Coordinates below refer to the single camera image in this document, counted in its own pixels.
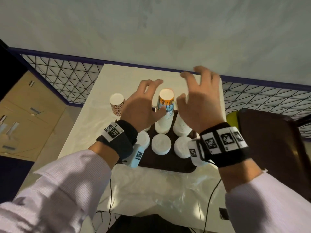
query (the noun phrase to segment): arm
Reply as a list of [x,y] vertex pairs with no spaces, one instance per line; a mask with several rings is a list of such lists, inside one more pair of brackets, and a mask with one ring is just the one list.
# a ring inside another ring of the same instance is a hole
[[[198,85],[192,74],[181,73],[188,85],[189,99],[186,103],[186,95],[182,94],[177,98],[177,105],[181,118],[201,135],[224,122],[219,99],[220,77],[202,66],[194,67],[194,71],[201,75],[201,83]],[[227,191],[226,207],[237,233],[310,231],[311,204],[263,173],[252,159],[244,158],[230,165],[223,165],[221,159],[211,159],[219,167]]]
[[[142,81],[125,102],[121,121],[135,130],[124,129],[129,141],[165,115],[165,108],[157,113],[151,109],[155,90],[162,82]],[[0,232],[79,232],[86,216],[93,218],[118,159],[113,148],[96,141],[87,150],[39,169],[35,173],[41,177],[36,183],[12,202],[0,205]]]

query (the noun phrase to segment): geometric grid pattern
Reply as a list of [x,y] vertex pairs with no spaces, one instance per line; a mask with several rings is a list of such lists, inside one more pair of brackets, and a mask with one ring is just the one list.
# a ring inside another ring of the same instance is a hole
[[103,67],[33,55],[22,57],[68,102],[75,104],[84,104]]
[[[102,65],[22,55],[69,102],[84,104]],[[311,113],[311,92],[223,82],[226,113],[242,108],[291,116],[294,120]],[[311,124],[299,128],[311,138]]]

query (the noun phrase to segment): textured fabric shirt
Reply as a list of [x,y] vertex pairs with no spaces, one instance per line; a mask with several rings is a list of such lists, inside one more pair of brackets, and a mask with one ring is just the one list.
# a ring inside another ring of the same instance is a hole
[[[0,232],[79,232],[94,216],[111,170],[91,150],[62,157],[13,202],[0,205]],[[240,232],[311,232],[311,204],[264,173],[226,194],[231,223]]]

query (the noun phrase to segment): yellow-green object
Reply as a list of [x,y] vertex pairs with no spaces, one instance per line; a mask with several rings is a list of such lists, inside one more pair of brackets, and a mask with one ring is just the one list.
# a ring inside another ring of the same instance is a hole
[[234,111],[227,114],[227,123],[230,124],[232,127],[237,127],[239,129],[239,120],[238,120],[239,111]]

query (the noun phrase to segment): table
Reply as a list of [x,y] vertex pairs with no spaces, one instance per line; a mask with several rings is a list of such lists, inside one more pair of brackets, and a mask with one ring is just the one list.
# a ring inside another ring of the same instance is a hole
[[[152,105],[156,105],[159,91],[163,88],[172,88],[175,97],[188,92],[186,82],[179,73],[105,64],[59,158],[93,144],[101,131],[116,118],[111,111],[110,95],[121,93],[128,98],[144,79],[164,80],[155,92]],[[221,81],[220,99],[225,119]],[[157,213],[174,224],[204,229],[208,200],[219,180],[217,167],[210,164],[199,167],[189,174],[116,165],[111,177],[113,203],[111,212],[128,216]],[[110,196],[108,186],[97,209],[108,211]],[[230,221],[220,219],[219,208],[225,208],[225,189],[222,182],[211,199],[207,230],[234,232]]]

